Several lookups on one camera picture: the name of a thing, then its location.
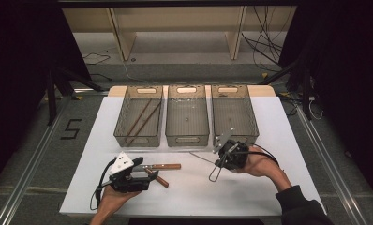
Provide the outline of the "wooden-handled table knife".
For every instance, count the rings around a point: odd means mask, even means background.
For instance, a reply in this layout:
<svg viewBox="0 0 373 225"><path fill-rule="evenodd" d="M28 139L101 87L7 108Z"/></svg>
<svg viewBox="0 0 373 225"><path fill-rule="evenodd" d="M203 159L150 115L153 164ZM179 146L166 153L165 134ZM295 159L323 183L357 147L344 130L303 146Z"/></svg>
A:
<svg viewBox="0 0 373 225"><path fill-rule="evenodd" d="M181 164L175 163L175 164L145 164L145 165L138 165L135 166L132 171L133 172L144 172L146 169L152 170L152 171L168 171L168 170L180 170L182 167Z"/></svg>

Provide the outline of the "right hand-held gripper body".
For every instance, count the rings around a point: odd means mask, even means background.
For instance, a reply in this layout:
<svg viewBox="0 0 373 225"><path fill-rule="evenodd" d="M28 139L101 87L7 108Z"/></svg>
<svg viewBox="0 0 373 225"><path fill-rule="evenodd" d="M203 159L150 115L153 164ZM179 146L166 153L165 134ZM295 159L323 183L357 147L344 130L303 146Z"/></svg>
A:
<svg viewBox="0 0 373 225"><path fill-rule="evenodd" d="M227 170L242 169L246 165L248 147L231 138L234 128L226 130L219 136L215 136L213 153L218 154L215 165Z"/></svg>

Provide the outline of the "black metal stand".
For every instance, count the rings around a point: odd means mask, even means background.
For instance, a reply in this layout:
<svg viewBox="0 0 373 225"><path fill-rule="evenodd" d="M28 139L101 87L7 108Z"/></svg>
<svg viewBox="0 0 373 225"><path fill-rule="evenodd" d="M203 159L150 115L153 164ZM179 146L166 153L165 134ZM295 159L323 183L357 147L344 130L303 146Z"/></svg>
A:
<svg viewBox="0 0 373 225"><path fill-rule="evenodd" d="M310 97L310 69L304 60L295 60L288 66L282 68L279 72L265 78L259 85L268 85L281 77L289 74L290 77L286 82L286 88L288 91L295 92L299 89L302 90L302 107L303 112L308 120L312 119L311 112L309 110L309 97Z"/></svg>
<svg viewBox="0 0 373 225"><path fill-rule="evenodd" d="M67 68L55 67L51 69L46 79L49 102L49 126L57 117L55 88L57 88L63 96L71 97L75 94L75 89L70 84L70 81L76 81L98 92L108 91L108 88L101 87Z"/></svg>

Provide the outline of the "black curtain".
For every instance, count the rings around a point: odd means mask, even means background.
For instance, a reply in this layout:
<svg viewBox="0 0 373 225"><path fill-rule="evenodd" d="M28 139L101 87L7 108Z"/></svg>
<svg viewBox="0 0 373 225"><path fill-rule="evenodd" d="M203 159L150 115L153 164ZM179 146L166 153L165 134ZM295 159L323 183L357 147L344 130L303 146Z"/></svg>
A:
<svg viewBox="0 0 373 225"><path fill-rule="evenodd" d="M373 190L373 0L297 0L280 65L313 32L310 76L326 115Z"/></svg>
<svg viewBox="0 0 373 225"><path fill-rule="evenodd" d="M57 0L0 0L0 173L57 68L90 79Z"/></svg>

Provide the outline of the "light wooden shelf unit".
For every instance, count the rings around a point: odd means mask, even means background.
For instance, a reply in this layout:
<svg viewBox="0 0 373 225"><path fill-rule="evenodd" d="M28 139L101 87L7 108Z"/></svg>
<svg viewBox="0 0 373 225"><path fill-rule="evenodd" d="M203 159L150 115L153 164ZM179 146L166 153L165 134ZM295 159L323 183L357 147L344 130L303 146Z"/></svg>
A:
<svg viewBox="0 0 373 225"><path fill-rule="evenodd" d="M111 33L118 52L127 60L138 32L222 32L230 58L239 53L244 31L269 32L290 28L295 7L104 7L65 8L67 23L74 33Z"/></svg>

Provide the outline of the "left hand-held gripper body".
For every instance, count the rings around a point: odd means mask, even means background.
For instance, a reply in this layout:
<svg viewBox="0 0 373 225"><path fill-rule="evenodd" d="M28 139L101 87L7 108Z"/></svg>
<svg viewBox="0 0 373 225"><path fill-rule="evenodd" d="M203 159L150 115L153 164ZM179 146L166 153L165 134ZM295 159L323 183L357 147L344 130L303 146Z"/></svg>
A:
<svg viewBox="0 0 373 225"><path fill-rule="evenodd" d="M109 171L111 187L118 192L138 192L149 188L150 179L146 177L133 177L131 175L134 168L133 159L125 152L121 152L116 158Z"/></svg>

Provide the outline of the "clear grey plastic bin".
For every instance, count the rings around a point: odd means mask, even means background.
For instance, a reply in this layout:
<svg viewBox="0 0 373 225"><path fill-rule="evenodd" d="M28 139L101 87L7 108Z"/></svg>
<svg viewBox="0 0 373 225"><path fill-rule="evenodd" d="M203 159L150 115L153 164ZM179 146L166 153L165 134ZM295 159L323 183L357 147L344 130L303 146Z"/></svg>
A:
<svg viewBox="0 0 373 225"><path fill-rule="evenodd" d="M121 147L158 147L160 144L160 135L161 135L161 109L162 109L162 97L163 97L163 87L162 86L129 86L126 89L122 107L119 112L118 120L116 122L116 126L113 132L113 136L119 142ZM125 125L127 122L125 119L127 118L127 112L130 109L131 100L132 99L142 99L142 98L150 98L152 100L161 101L160 107L160 117L158 122L158 135L156 137L155 142L148 146L147 144L137 145L137 146L128 146L126 143L126 136L125 136Z"/></svg>
<svg viewBox="0 0 373 225"><path fill-rule="evenodd" d="M205 86L170 85L165 128L168 146L206 146L209 134Z"/></svg>
<svg viewBox="0 0 373 225"><path fill-rule="evenodd" d="M231 132L230 139L254 143L259 129L246 85L212 85L214 138Z"/></svg>

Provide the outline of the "black overhead bar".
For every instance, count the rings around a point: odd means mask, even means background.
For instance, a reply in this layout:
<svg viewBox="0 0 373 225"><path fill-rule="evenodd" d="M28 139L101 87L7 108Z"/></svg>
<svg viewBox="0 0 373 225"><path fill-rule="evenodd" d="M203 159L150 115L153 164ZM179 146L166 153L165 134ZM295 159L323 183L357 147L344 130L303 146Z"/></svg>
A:
<svg viewBox="0 0 373 225"><path fill-rule="evenodd" d="M303 0L56 0L62 8L298 6Z"/></svg>

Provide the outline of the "aluminium floor rail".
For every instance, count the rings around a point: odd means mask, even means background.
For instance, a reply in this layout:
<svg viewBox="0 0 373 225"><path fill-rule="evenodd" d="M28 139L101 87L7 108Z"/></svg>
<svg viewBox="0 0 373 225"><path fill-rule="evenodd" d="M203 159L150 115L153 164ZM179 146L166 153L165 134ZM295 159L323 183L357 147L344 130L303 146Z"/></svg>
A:
<svg viewBox="0 0 373 225"><path fill-rule="evenodd" d="M63 97L59 102L57 114L53 120L45 127L45 130L38 141L38 145L34 149L32 156L29 158L26 167L22 171L17 184L11 189L6 203L0 211L0 225L9 225L13 219L22 198L29 187L37 168L43 159L48 146L52 140L53 133L58 127L58 123L63 115L64 110L71 101L71 97Z"/></svg>
<svg viewBox="0 0 373 225"><path fill-rule="evenodd" d="M327 151L318 131L314 127L313 123L306 118L303 110L300 107L296 108L298 117L311 140L315 152L321 161L321 164L326 171L336 193L341 201L347 215L350 218L352 225L368 225L367 220L361 210L358 202L353 197L351 190L347 186L346 182L338 171L335 162L332 160L330 154Z"/></svg>

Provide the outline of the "person's right hand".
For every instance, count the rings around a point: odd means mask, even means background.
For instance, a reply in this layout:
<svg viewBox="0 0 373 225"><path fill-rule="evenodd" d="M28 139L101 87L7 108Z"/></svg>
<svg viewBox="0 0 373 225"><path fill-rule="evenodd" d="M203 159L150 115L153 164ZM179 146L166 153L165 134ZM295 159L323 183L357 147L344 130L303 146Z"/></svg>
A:
<svg viewBox="0 0 373 225"><path fill-rule="evenodd" d="M253 176L266 176L273 181L280 182L286 178L285 173L269 157L264 156L260 148L250 146L248 148L246 164L238 173L248 173Z"/></svg>

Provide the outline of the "person's left hand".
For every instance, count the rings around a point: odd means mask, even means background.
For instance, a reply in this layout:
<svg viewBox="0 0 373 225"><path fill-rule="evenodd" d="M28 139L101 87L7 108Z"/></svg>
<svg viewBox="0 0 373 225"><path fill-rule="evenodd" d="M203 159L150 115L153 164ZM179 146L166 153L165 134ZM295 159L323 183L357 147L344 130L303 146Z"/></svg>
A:
<svg viewBox="0 0 373 225"><path fill-rule="evenodd" d="M128 200L136 197L137 195L139 195L139 192L121 193L115 191L112 187L106 187L96 215L110 218Z"/></svg>

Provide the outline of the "wooden-handled fork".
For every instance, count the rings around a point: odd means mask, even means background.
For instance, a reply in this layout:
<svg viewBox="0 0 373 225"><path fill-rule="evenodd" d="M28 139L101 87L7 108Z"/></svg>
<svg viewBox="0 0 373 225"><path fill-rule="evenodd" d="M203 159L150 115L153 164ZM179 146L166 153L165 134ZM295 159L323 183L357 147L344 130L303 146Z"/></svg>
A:
<svg viewBox="0 0 373 225"><path fill-rule="evenodd" d="M162 177L160 177L159 175L158 175L158 172L159 171L153 171L153 170L151 170L151 169L144 169L149 175L152 175L152 174L154 174L154 173L156 173L157 174L157 177L156 177L156 181L158 181L158 183L160 184L160 185L162 185L163 187L165 187L165 188L168 188L169 187L169 183L165 180L165 179L163 179Z"/></svg>

